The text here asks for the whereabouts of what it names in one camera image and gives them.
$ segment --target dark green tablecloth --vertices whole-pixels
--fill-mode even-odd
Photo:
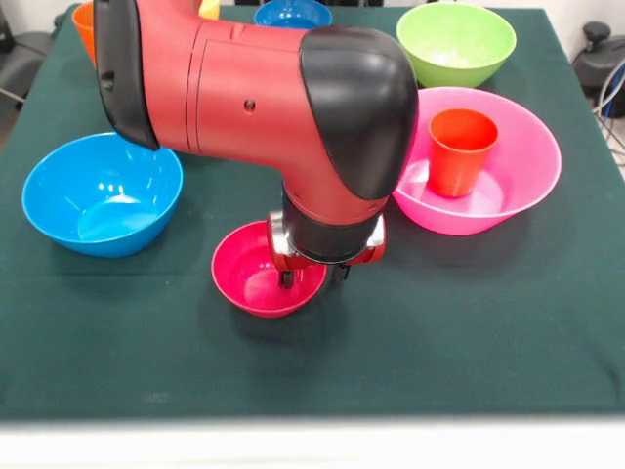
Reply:
[[[335,20],[394,34],[403,12],[337,8]],[[0,155],[0,417],[625,409],[625,187],[544,12],[501,13],[519,46],[484,88],[552,129],[556,190],[464,238],[429,233],[392,202],[384,261],[283,320],[234,309],[210,277],[220,239],[280,206],[269,169],[181,155],[171,225],[128,259],[82,257],[26,222],[35,163],[110,128],[67,23]]]

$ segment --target magenta bowl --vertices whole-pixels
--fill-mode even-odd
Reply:
[[[428,186],[430,120],[442,110],[465,107],[486,114],[499,140],[472,193],[443,197]],[[416,224],[443,235],[483,232],[543,200],[562,172],[562,155],[547,126],[524,107],[482,90],[440,87],[419,91],[419,123],[394,197]]]
[[[293,286],[279,286],[271,260],[267,222],[234,230],[215,249],[211,265],[219,291],[235,306],[261,318],[281,318],[308,303],[319,291],[327,268],[315,264],[295,271]]]

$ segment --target bowl rim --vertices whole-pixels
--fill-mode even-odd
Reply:
[[[253,19],[253,22],[254,22],[255,25],[257,25],[257,26],[268,26],[268,27],[279,27],[279,26],[273,26],[271,23],[267,23],[267,22],[258,20],[259,13],[263,12],[266,8],[269,8],[270,5],[273,3],[273,1],[264,3],[263,5],[261,5],[260,7],[258,7],[256,9],[256,12],[254,12],[254,19]],[[329,26],[334,21],[334,16],[332,15],[332,10],[330,10],[327,6],[323,5],[322,3],[319,3],[319,2],[314,1],[314,0],[312,0],[312,1],[309,1],[309,0],[299,0],[299,1],[302,2],[302,3],[309,3],[311,5],[314,5],[315,8],[318,8],[321,12],[324,12],[326,14],[327,21],[321,22],[321,23],[317,24],[315,27]]]
[[[312,290],[310,295],[305,296],[302,300],[298,301],[294,305],[285,306],[284,308],[280,308],[279,310],[263,310],[263,309],[260,309],[260,308],[251,308],[251,307],[249,307],[247,305],[242,304],[240,301],[232,298],[232,296],[228,295],[225,292],[225,290],[222,287],[222,285],[217,281],[217,276],[215,276],[215,260],[217,259],[217,254],[220,252],[220,250],[223,247],[223,245],[227,241],[229,241],[232,236],[237,235],[239,232],[242,232],[243,230],[249,229],[250,227],[255,226],[255,225],[265,224],[266,222],[267,221],[265,221],[265,220],[257,220],[255,222],[246,223],[245,225],[243,225],[241,227],[238,227],[237,229],[232,230],[231,232],[226,234],[226,236],[224,236],[224,238],[219,242],[219,244],[217,244],[217,247],[213,251],[213,258],[211,259],[211,277],[213,278],[213,283],[215,284],[217,289],[220,291],[220,293],[224,296],[224,298],[226,298],[229,302],[231,302],[237,308],[239,308],[239,309],[241,309],[243,311],[247,311],[248,313],[251,313],[253,315],[263,317],[263,318],[280,318],[282,316],[288,315],[289,313],[291,313],[291,312],[293,312],[295,310],[298,310],[298,309],[302,308],[309,301],[311,301],[312,298],[314,298],[314,296],[319,292],[319,290],[321,289],[321,287],[325,283],[325,280],[326,280],[327,274],[328,274],[327,266],[325,266],[323,264],[317,264],[318,266],[323,267],[323,276],[321,277],[321,281],[319,282],[319,285],[317,285]]]
[[[532,200],[531,202],[528,202],[525,205],[522,205],[521,207],[515,208],[514,210],[508,210],[505,212],[498,212],[498,213],[490,213],[490,214],[465,214],[465,213],[458,213],[458,212],[452,212],[450,210],[446,210],[443,208],[439,208],[433,205],[430,205],[429,203],[424,203],[421,200],[418,200],[410,195],[408,195],[406,192],[404,192],[401,188],[400,188],[400,183],[401,180],[403,179],[403,173],[400,177],[399,177],[399,183],[397,183],[396,189],[393,191],[393,196],[397,197],[398,195],[401,196],[403,199],[405,200],[409,200],[412,203],[416,203],[418,205],[421,205],[422,207],[425,207],[429,210],[433,210],[437,213],[442,213],[445,215],[451,215],[454,217],[460,217],[460,218],[468,218],[468,219],[480,219],[480,220],[488,220],[488,219],[495,219],[495,218],[502,218],[502,217],[511,217],[513,215],[517,215],[518,213],[521,213],[522,211],[525,211],[537,204],[539,204],[540,202],[542,202],[547,195],[549,195],[552,190],[554,189],[554,187],[558,184],[558,181],[560,180],[560,176],[562,174],[562,170],[563,170],[563,156],[562,156],[562,151],[560,149],[560,145],[558,145],[558,140],[556,140],[556,137],[554,136],[554,134],[552,133],[551,129],[549,127],[547,127],[547,124],[545,124],[536,114],[534,114],[533,112],[531,112],[529,109],[521,106],[519,103],[516,103],[506,97],[503,97],[501,95],[498,95],[496,93],[491,93],[489,91],[484,91],[484,90],[478,90],[478,89],[474,89],[474,88],[464,88],[464,87],[460,87],[460,86],[440,86],[440,87],[436,87],[436,88],[426,88],[423,90],[420,90],[419,93],[428,93],[428,94],[435,94],[435,93],[444,93],[444,92],[449,92],[449,91],[458,91],[458,92],[462,92],[462,93],[475,93],[478,95],[482,95],[482,96],[490,96],[491,98],[493,98],[494,100],[499,100],[499,101],[503,101],[506,102],[506,104],[511,105],[512,107],[515,107],[517,110],[519,110],[521,113],[526,114],[531,120],[533,120],[536,125],[540,128],[543,129],[545,136],[548,139],[548,142],[551,146],[553,146],[554,150],[555,150],[555,157],[556,157],[556,171],[554,172],[554,177],[552,178],[551,183],[545,188],[544,191],[542,191],[542,193],[540,195],[538,195],[537,197],[534,198],[534,200]],[[410,148],[410,154],[412,153],[414,147]]]
[[[28,222],[30,222],[30,224],[36,228],[39,232],[41,232],[43,235],[49,237],[50,239],[53,239],[57,242],[61,242],[61,243],[70,243],[70,244],[76,244],[76,245],[97,245],[97,244],[104,244],[106,242],[112,242],[112,241],[116,241],[119,239],[124,239],[128,236],[132,236],[135,235],[137,233],[140,233],[144,230],[146,230],[147,228],[151,227],[152,225],[154,225],[155,223],[157,223],[159,220],[161,220],[167,213],[169,213],[169,211],[172,209],[172,207],[178,202],[178,199],[180,198],[180,195],[183,191],[183,185],[184,185],[184,179],[185,179],[185,172],[183,170],[183,165],[180,162],[180,159],[178,158],[178,156],[176,155],[175,152],[173,152],[171,149],[167,149],[165,147],[161,147],[159,150],[164,150],[165,154],[168,154],[170,156],[173,156],[173,160],[175,162],[175,166],[178,169],[178,174],[180,176],[180,182],[178,183],[178,187],[176,189],[176,193],[174,195],[174,197],[172,198],[171,202],[169,203],[169,205],[167,205],[167,208],[162,210],[161,213],[158,215],[158,217],[151,222],[149,225],[146,225],[138,230],[132,231],[130,233],[127,234],[122,234],[120,236],[114,236],[114,237],[108,237],[105,239],[98,239],[98,240],[94,240],[94,241],[85,241],[82,239],[74,239],[74,238],[68,238],[68,237],[64,237],[64,236],[58,236],[56,234],[52,234],[50,233],[48,230],[43,229],[38,223],[35,223],[35,221],[33,220],[31,214],[28,211],[28,208],[26,206],[26,201],[25,201],[25,197],[26,197],[26,191],[27,188],[32,180],[32,178],[34,177],[34,174],[37,172],[37,170],[39,169],[40,166],[42,166],[48,159],[54,157],[55,154],[57,154],[58,152],[65,150],[66,148],[78,143],[78,142],[82,142],[85,140],[91,140],[91,139],[99,139],[99,138],[117,138],[117,139],[121,139],[124,142],[128,142],[126,141],[121,135],[117,134],[116,132],[102,132],[100,134],[91,134],[91,135],[86,135],[84,137],[80,137],[78,139],[74,139],[71,140],[69,142],[64,143],[63,145],[61,145],[60,147],[57,147],[55,149],[53,149],[52,151],[50,151],[43,159],[41,159],[41,161],[39,161],[37,164],[35,164],[35,166],[30,170],[30,173],[28,173],[28,177],[26,178],[25,182],[23,183],[23,187],[21,189],[21,208],[24,212],[24,215],[26,216],[26,219],[28,220]]]
[[[475,10],[480,10],[482,12],[484,12],[487,15],[491,15],[494,18],[496,18],[497,20],[499,20],[500,22],[502,22],[503,24],[505,24],[508,28],[508,30],[511,32],[512,34],[512,44],[510,47],[510,50],[508,52],[506,52],[506,54],[503,54],[502,57],[500,59],[485,63],[485,64],[480,64],[480,65],[473,65],[473,66],[461,66],[461,65],[455,65],[455,66],[451,66],[451,65],[444,65],[444,64],[437,64],[436,62],[432,62],[429,61],[427,59],[424,59],[423,57],[421,57],[421,55],[416,54],[414,51],[411,50],[411,48],[409,46],[407,46],[399,37],[399,31],[403,25],[403,23],[405,21],[407,21],[407,18],[410,15],[413,15],[414,12],[418,11],[422,11],[423,9],[426,8],[473,8]],[[426,3],[423,5],[418,5],[414,8],[411,8],[410,10],[408,10],[407,12],[405,12],[403,15],[401,15],[401,18],[399,18],[399,21],[396,24],[396,37],[397,37],[397,41],[399,41],[399,44],[401,44],[401,46],[410,53],[410,55],[412,57],[414,57],[415,59],[422,61],[426,64],[430,64],[430,65],[434,65],[434,66],[438,66],[440,68],[446,68],[448,70],[480,70],[482,68],[489,68],[491,66],[495,66],[498,65],[502,62],[504,62],[505,60],[507,60],[513,52],[515,52],[515,49],[517,48],[517,32],[515,31],[515,29],[512,27],[512,25],[505,19],[503,18],[501,15],[493,12],[492,10],[485,8],[485,7],[481,7],[480,5],[473,5],[470,3],[465,3],[465,2],[436,2],[436,3]]]

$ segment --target orange cup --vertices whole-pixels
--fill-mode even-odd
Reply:
[[[96,48],[94,45],[94,2],[83,3],[71,14],[71,20],[85,45],[89,59],[96,64]]]
[[[471,193],[497,143],[497,125],[475,110],[448,109],[430,121],[430,135],[433,145],[428,187],[447,197]]]

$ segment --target plastic bowl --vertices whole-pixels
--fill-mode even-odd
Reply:
[[[475,88],[510,57],[517,36],[510,24],[485,8],[430,3],[406,12],[396,35],[427,87]]]
[[[28,221],[54,241],[115,258],[140,251],[162,232],[182,187],[183,168],[171,150],[108,133],[46,156],[26,179],[21,203]]]
[[[332,12],[314,0],[271,0],[254,15],[261,26],[313,29],[332,24]]]
[[[314,297],[327,268],[319,264],[296,271],[290,289],[279,286],[267,222],[254,222],[233,231],[217,246],[211,273],[217,288],[236,307],[262,318],[280,318]]]
[[[466,107],[490,117],[499,129],[471,194],[443,197],[427,187],[432,140],[430,120],[444,109]],[[468,88],[419,92],[419,123],[406,169],[394,191],[401,210],[415,223],[444,235],[483,232],[543,200],[556,186],[562,156],[556,139],[538,117],[501,96]]]

